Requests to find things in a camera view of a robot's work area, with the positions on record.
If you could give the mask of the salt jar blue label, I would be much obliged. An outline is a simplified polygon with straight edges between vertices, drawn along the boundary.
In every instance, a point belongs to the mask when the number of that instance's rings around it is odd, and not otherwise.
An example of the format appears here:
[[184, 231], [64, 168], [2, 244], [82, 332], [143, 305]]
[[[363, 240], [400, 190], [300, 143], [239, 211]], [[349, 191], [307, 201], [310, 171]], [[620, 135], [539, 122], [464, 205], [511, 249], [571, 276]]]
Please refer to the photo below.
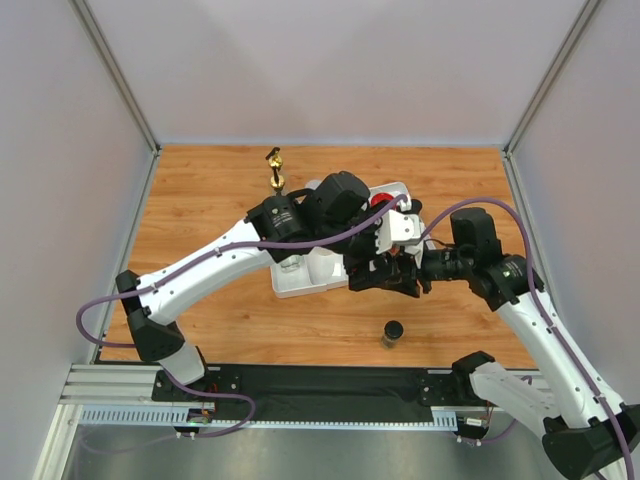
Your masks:
[[321, 180], [313, 179], [306, 183], [305, 187], [311, 190], [315, 190], [321, 184]]

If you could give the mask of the glass oil bottle dark sauce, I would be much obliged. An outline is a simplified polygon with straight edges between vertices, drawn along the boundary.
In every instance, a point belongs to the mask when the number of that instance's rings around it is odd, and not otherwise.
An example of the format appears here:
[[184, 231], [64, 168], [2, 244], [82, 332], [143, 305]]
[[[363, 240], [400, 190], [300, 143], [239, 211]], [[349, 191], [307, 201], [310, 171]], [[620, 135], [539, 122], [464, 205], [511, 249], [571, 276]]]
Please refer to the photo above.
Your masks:
[[270, 179], [271, 188], [277, 193], [280, 194], [285, 187], [286, 180], [284, 176], [281, 174], [280, 169], [274, 167], [272, 169], [272, 175]]

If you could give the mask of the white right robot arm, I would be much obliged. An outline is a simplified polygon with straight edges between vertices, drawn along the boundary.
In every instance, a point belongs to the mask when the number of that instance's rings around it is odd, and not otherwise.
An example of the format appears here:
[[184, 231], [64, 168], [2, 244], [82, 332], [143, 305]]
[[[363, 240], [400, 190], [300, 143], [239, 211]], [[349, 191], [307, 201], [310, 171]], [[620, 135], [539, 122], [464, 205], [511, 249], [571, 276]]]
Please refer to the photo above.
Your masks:
[[486, 360], [454, 375], [450, 390], [464, 405], [479, 399], [502, 408], [542, 443], [567, 479], [634, 479], [632, 452], [639, 444], [639, 407], [611, 387], [572, 338], [528, 256], [502, 253], [485, 199], [460, 202], [438, 215], [454, 232], [450, 259], [431, 279], [463, 279], [516, 334], [550, 390], [543, 394]]

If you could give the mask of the red lid sauce jar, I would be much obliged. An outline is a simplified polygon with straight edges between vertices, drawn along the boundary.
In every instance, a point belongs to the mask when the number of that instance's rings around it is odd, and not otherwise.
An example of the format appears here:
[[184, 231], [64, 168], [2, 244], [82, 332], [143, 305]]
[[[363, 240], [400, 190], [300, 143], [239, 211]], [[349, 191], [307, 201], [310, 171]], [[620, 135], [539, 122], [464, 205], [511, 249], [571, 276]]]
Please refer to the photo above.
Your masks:
[[374, 194], [371, 197], [371, 199], [369, 201], [369, 204], [370, 204], [371, 207], [374, 207], [374, 206], [377, 206], [377, 205], [380, 205], [380, 204], [384, 204], [384, 203], [390, 202], [393, 199], [394, 199], [394, 196], [391, 195], [390, 193], [388, 193], [388, 192], [379, 192], [379, 193]]

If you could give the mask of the small black lid spice jar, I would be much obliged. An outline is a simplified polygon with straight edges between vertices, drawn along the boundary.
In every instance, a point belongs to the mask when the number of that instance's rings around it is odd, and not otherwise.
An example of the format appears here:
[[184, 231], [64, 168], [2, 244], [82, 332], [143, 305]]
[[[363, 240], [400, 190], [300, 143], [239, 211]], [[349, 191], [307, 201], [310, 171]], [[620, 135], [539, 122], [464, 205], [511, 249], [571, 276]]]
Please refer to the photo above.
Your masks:
[[413, 198], [411, 200], [411, 206], [409, 209], [406, 210], [406, 213], [412, 214], [412, 215], [419, 215], [422, 210], [422, 207], [423, 207], [422, 202], [417, 198]]
[[383, 328], [381, 345], [385, 348], [393, 348], [404, 334], [403, 325], [396, 320], [388, 321]]

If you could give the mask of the glass oil bottle brown sauce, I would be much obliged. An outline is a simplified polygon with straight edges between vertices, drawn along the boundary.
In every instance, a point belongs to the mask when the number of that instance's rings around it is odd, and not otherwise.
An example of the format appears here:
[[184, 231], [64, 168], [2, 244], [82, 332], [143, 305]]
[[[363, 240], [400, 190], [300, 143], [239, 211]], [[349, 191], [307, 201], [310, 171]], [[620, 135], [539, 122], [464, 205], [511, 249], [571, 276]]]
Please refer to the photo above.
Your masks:
[[273, 147], [272, 150], [266, 155], [265, 160], [272, 170], [280, 171], [283, 165], [283, 160], [280, 157], [280, 148]]

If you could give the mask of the clear glass oil bottle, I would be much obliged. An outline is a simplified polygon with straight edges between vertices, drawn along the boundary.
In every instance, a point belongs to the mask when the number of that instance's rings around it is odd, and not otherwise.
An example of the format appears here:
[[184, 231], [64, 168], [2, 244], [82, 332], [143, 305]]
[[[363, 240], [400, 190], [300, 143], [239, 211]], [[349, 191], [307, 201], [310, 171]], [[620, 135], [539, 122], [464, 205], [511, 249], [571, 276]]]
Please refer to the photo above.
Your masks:
[[284, 273], [292, 273], [305, 266], [305, 261], [301, 255], [292, 255], [279, 263], [279, 268]]

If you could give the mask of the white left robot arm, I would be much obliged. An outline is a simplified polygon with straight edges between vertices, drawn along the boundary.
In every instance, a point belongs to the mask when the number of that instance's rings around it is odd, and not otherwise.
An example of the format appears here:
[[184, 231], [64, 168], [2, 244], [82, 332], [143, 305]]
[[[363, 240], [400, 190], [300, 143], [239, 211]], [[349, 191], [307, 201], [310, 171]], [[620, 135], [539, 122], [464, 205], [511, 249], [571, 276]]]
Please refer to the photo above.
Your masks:
[[258, 270], [319, 249], [371, 274], [376, 261], [415, 271], [424, 251], [421, 203], [407, 190], [373, 192], [356, 175], [332, 173], [311, 188], [276, 193], [221, 237], [162, 270], [116, 278], [138, 356], [159, 364], [186, 400], [209, 389], [206, 362], [179, 317], [205, 297]]

